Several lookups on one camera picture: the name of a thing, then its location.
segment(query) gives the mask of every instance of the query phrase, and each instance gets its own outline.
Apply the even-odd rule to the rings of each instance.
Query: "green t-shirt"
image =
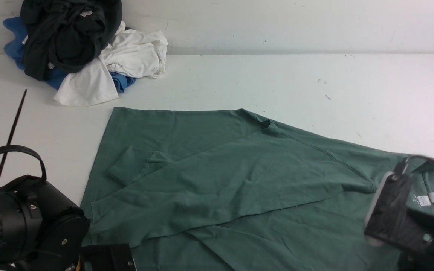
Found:
[[[138,271],[389,271],[364,218],[405,154],[321,137],[246,110],[114,108],[81,203],[84,245],[129,243]],[[416,161],[408,205],[434,192]]]

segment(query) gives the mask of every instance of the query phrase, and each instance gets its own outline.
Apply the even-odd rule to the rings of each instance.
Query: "white tabletop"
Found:
[[[54,89],[1,55],[0,146],[24,89],[12,143],[38,152],[50,183],[78,204],[113,107],[245,108],[326,137],[434,157],[434,55],[169,55],[162,79],[139,79],[120,99],[87,108],[58,105]],[[2,184],[24,174],[39,174],[38,163],[11,153]]]

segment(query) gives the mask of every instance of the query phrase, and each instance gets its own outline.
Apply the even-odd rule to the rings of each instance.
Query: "black leather strap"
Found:
[[[34,158],[38,159],[40,161],[40,166],[41,166],[40,182],[43,184],[46,182],[46,168],[44,166],[43,160],[38,155],[38,153],[36,153],[36,151],[33,151],[32,149],[30,149],[26,146],[19,146],[19,145],[0,146],[0,155],[3,153],[8,153],[8,152],[22,152],[22,153],[29,154],[29,155],[33,156]]]

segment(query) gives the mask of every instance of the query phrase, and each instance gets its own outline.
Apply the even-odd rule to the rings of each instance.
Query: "clothing pile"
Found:
[[[15,36],[5,53],[57,89],[62,105],[110,101],[137,78],[165,73],[167,39],[126,29],[121,0],[24,0],[21,17],[3,25]]]

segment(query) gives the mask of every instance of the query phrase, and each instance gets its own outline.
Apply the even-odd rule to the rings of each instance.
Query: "seam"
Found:
[[[423,182],[425,184],[427,192],[428,193],[433,192],[433,189],[431,189],[431,186],[429,185],[429,172],[428,171],[423,172],[422,177],[423,177]]]
[[[91,215],[91,222],[90,222],[90,227],[91,227],[91,225],[93,224],[93,221],[94,221],[93,214],[95,213],[93,211],[93,204],[90,204],[90,212],[92,213],[92,215]],[[93,234],[90,234],[90,244],[91,245],[95,244],[95,242],[93,241],[93,238],[96,238],[96,237]]]
[[[135,182],[136,180],[138,180],[143,175],[143,172],[146,171],[148,169],[148,167],[150,166],[150,160],[154,159],[155,156],[157,156],[157,151],[153,151],[152,155],[145,162],[145,165],[143,166],[143,168],[140,171],[140,173],[135,178],[133,178],[128,185],[130,185],[131,183]]]
[[[169,135],[167,137],[167,141],[164,143],[164,148],[162,148],[161,151],[169,152],[170,149],[170,143],[172,142],[172,139],[174,137],[174,129],[175,129],[175,120],[177,119],[177,113],[175,111],[172,111],[172,127],[170,127]]]
[[[303,144],[303,145],[309,146],[309,147],[311,147],[311,148],[313,148],[313,149],[317,149],[318,151],[320,151],[320,152],[324,153],[325,155],[329,156],[329,158],[331,158],[333,161],[338,162],[338,163],[340,163],[340,164],[346,166],[346,167],[349,168],[351,171],[353,171],[356,175],[360,176],[360,177],[361,177],[362,179],[364,179],[364,180],[367,180],[367,181],[369,182],[369,184],[371,185],[372,189],[374,190],[374,192],[376,192],[376,189],[377,189],[377,188],[375,187],[375,185],[374,185],[374,183],[372,182],[372,180],[369,179],[369,178],[367,178],[364,174],[362,174],[361,172],[359,172],[357,169],[353,168],[352,166],[348,165],[347,163],[345,163],[345,162],[343,162],[343,161],[340,161],[340,160],[336,159],[334,156],[332,156],[332,154],[330,154],[329,152],[327,152],[327,151],[325,151],[325,150],[323,150],[323,149],[321,149],[321,148],[319,148],[319,147],[317,147],[317,146],[314,146],[314,145],[311,145],[311,144],[305,143],[304,141],[301,141],[301,140],[299,140],[299,139],[296,139],[295,137],[293,137],[293,136],[291,136],[291,135],[289,135],[289,134],[284,133],[281,129],[279,129],[279,132],[280,132],[281,134],[285,135],[286,137],[289,137],[290,139],[293,139],[293,140],[298,141],[299,143],[301,143],[301,144]]]

